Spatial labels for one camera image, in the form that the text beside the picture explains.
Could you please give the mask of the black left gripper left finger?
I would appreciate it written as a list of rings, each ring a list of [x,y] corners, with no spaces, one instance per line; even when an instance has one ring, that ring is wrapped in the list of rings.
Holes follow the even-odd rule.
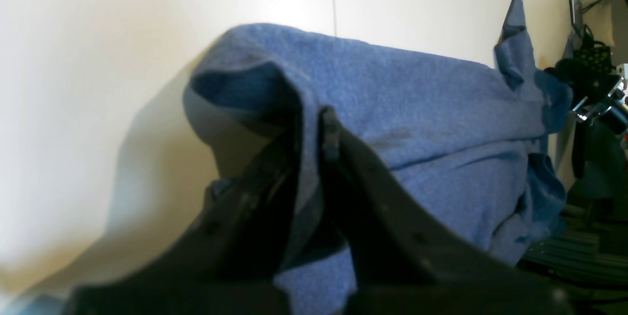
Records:
[[[65,315],[288,315],[273,284],[289,237],[298,143],[267,145],[156,261],[110,284],[76,289]]]

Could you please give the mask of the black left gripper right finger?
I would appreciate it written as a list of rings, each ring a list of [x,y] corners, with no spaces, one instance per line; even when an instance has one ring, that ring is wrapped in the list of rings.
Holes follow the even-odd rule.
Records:
[[[417,205],[332,107],[319,125],[325,207],[357,281],[346,315],[574,313],[564,290],[502,265]]]

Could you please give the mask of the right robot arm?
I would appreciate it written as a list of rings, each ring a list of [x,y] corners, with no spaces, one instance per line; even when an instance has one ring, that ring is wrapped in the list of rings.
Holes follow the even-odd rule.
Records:
[[[579,46],[545,72],[566,84],[573,94],[575,117],[571,166],[578,181],[615,179],[599,161],[605,153],[626,160],[627,76],[612,65],[611,48],[597,40],[588,25],[576,33]]]

